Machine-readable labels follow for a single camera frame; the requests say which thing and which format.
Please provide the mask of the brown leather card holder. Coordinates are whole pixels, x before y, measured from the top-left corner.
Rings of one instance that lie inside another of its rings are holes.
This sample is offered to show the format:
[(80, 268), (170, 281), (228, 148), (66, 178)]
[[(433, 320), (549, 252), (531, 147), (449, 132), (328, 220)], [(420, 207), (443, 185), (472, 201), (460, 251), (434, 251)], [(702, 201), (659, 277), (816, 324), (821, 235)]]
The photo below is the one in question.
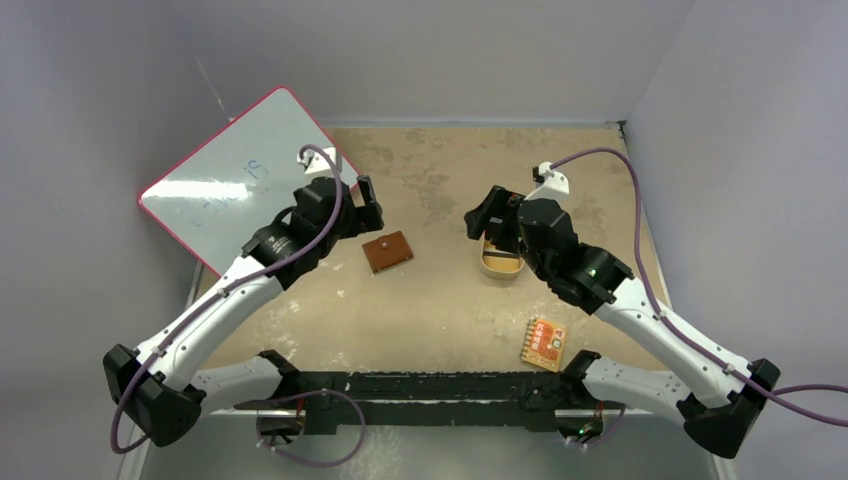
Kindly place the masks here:
[(362, 249), (374, 274), (414, 257), (410, 244), (401, 231), (368, 241), (362, 245)]

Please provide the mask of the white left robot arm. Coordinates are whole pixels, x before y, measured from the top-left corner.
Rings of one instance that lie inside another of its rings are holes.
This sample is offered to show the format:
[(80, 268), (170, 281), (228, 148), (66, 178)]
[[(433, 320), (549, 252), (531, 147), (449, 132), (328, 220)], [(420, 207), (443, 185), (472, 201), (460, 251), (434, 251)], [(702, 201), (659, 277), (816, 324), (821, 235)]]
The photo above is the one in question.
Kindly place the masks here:
[(267, 226), (257, 230), (219, 280), (176, 320), (134, 348), (115, 345), (103, 358), (116, 410), (110, 445), (120, 446), (128, 417), (159, 447), (176, 442), (202, 417), (249, 402), (284, 409), (297, 399), (298, 382), (278, 353), (263, 351), (240, 364), (204, 369), (206, 360), (258, 309), (315, 270), (341, 239), (383, 228), (371, 179), (357, 178), (363, 203), (348, 186), (321, 177), (294, 193)]

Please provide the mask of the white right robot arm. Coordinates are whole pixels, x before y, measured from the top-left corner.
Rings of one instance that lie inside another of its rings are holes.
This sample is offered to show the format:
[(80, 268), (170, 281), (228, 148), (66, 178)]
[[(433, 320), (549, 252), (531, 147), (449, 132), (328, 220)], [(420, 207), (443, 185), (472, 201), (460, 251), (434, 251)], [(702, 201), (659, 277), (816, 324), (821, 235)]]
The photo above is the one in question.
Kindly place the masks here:
[(554, 200), (495, 186), (463, 220), (470, 239), (518, 255), (560, 300), (625, 333), (665, 367), (628, 367), (582, 350), (562, 372), (569, 404), (645, 410), (682, 426), (704, 450), (737, 456), (780, 377), (772, 362), (736, 355), (665, 309), (624, 262), (580, 241)]

